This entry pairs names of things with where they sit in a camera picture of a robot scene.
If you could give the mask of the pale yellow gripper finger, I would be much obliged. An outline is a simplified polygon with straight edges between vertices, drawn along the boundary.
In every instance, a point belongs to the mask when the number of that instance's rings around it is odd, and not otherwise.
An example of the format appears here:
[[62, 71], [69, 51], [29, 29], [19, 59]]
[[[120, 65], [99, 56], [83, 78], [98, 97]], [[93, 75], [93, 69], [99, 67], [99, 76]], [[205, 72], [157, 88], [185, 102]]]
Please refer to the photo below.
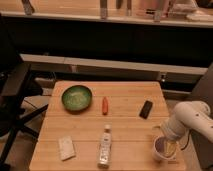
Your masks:
[[177, 147], [177, 143], [175, 141], [166, 140], [164, 146], [165, 146], [164, 154], [166, 156], [172, 156], [175, 154]]

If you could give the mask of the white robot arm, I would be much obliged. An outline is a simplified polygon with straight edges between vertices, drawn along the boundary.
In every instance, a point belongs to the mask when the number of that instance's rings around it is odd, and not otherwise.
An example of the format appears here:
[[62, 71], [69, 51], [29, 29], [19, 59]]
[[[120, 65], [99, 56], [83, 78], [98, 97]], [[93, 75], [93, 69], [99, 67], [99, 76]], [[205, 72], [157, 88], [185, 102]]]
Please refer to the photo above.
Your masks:
[[176, 152], [176, 142], [185, 133], [194, 129], [213, 143], [213, 119], [210, 118], [211, 109], [203, 101], [179, 102], [173, 109], [173, 114], [161, 124], [165, 137], [164, 155], [171, 157]]

